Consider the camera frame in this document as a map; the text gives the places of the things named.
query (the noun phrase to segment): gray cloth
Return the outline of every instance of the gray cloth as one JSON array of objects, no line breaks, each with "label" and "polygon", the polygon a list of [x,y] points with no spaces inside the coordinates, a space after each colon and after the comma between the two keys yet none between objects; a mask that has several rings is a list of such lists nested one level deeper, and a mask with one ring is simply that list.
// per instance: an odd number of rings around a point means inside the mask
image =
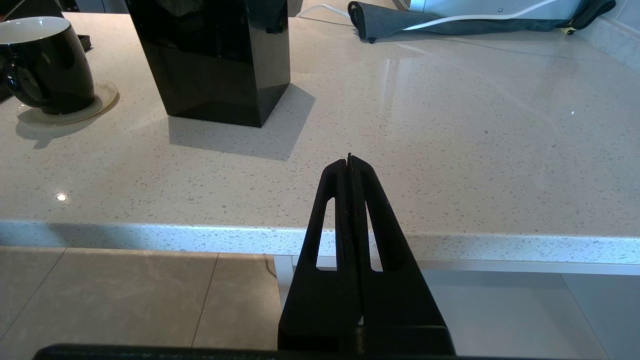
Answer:
[{"label": "gray cloth", "polygon": [[[358,29],[361,39],[371,42],[377,38],[387,37],[409,26],[423,24],[442,16],[433,13],[417,13],[399,11],[381,6],[352,1],[348,5],[351,22]],[[442,24],[422,28],[414,31],[427,31],[443,35],[476,35],[487,33],[506,33],[510,31],[551,31],[569,19],[559,20],[461,20],[444,22]]]}]

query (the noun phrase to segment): floor tile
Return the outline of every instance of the floor tile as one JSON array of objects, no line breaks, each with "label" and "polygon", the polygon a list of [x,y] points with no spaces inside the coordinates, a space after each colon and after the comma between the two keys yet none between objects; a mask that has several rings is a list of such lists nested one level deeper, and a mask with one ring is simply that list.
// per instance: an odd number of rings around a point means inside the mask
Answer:
[{"label": "floor tile", "polygon": [[0,340],[64,250],[0,247]]},{"label": "floor tile", "polygon": [[28,360],[54,343],[190,346],[216,254],[67,249],[0,342]]},{"label": "floor tile", "polygon": [[564,274],[611,360],[640,354],[640,276]]},{"label": "floor tile", "polygon": [[275,350],[281,312],[272,256],[220,254],[193,346]]},{"label": "floor tile", "polygon": [[560,274],[422,273],[458,355],[607,359]]}]

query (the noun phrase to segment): white saucer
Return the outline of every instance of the white saucer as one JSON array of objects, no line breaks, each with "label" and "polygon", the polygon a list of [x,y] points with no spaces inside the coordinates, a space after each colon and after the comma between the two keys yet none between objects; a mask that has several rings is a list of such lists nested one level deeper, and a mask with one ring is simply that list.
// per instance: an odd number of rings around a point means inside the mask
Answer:
[{"label": "white saucer", "polygon": [[118,87],[110,81],[95,81],[93,87],[95,93],[93,104],[75,113],[49,115],[43,113],[41,109],[31,108],[25,104],[21,104],[16,110],[16,115],[18,119],[25,124],[45,127],[73,124],[90,119],[103,112],[118,96]]}]

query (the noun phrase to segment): tile floor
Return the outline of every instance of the tile floor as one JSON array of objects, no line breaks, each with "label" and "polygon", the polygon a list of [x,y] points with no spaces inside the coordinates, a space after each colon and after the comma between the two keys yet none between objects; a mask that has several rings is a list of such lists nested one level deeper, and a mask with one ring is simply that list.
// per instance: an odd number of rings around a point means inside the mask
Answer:
[{"label": "tile floor", "polygon": [[0,359],[54,343],[276,349],[263,255],[0,247]]}]

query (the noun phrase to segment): speckled countertop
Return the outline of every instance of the speckled countertop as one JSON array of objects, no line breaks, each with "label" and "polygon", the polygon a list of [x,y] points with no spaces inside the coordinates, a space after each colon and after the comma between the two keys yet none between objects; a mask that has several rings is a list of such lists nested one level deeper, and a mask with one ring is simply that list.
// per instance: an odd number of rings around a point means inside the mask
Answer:
[{"label": "speckled countertop", "polygon": [[255,129],[168,117],[128,15],[66,16],[120,100],[60,133],[0,104],[0,245],[297,254],[352,152],[416,258],[640,263],[640,75],[577,37],[372,45],[319,10],[290,19],[291,86]]}]

